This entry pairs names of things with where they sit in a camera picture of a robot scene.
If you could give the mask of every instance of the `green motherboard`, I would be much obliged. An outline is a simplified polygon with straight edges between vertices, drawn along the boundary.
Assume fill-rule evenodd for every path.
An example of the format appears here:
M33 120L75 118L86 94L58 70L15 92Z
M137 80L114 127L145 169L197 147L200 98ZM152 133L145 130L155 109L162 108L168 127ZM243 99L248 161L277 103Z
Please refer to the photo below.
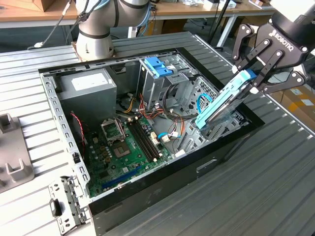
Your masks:
M149 138L152 128L148 121L141 118L137 122ZM90 197L95 197L119 183L160 166L171 158L168 150L159 144L159 148L155 146L159 158L154 161L150 160L143 151L144 147L140 146L128 128L127 123L125 122L123 125L126 137L113 143L107 141L101 128L96 133L85 135L88 144L84 159L91 177L88 184ZM107 127L105 132L107 137L119 134L115 125L112 124Z

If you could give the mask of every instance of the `ram slot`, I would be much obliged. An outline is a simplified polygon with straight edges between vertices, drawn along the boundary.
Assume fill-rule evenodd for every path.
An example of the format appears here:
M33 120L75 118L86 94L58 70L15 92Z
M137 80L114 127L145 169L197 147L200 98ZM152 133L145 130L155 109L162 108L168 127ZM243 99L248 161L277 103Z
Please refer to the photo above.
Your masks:
M152 162L154 158L159 158L158 151L137 121L128 123L128 129L132 133L133 137L146 155L146 158L149 162Z

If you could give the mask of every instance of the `yellow wire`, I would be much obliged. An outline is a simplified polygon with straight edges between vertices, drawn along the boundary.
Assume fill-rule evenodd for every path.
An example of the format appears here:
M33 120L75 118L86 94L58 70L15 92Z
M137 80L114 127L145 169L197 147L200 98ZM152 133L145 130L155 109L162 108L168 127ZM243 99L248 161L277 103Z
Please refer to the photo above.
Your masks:
M123 113L127 114L127 113L129 113L129 112L131 111L131 109L132 109L132 104L133 104L133 101L134 101L134 100L135 100L134 98L131 99L129 108L128 108L127 110L125 110Z

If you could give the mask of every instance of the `ribbed metal surface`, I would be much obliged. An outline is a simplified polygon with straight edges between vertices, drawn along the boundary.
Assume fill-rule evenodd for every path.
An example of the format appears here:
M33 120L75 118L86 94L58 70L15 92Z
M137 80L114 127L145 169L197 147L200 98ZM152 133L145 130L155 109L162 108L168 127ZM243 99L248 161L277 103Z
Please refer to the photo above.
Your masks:
M223 57L188 32L114 41L119 56L185 47L226 83ZM0 54L0 114L18 116L36 177L0 194L4 235L58 235L46 186L71 173L38 68L77 62L70 46ZM265 122L227 163L114 228L109 236L311 235L315 141L267 97L246 104ZM71 235L94 235L87 225Z

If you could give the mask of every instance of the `motherboard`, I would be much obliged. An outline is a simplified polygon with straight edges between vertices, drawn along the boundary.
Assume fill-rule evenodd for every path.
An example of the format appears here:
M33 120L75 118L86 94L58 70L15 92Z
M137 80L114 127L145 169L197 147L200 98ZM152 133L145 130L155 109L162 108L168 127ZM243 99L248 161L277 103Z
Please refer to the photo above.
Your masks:
M142 117L123 123L111 122L106 127L102 126L98 132L85 135L88 144L84 162L91 177L90 197L171 159L163 144L153 142L153 134L152 127Z

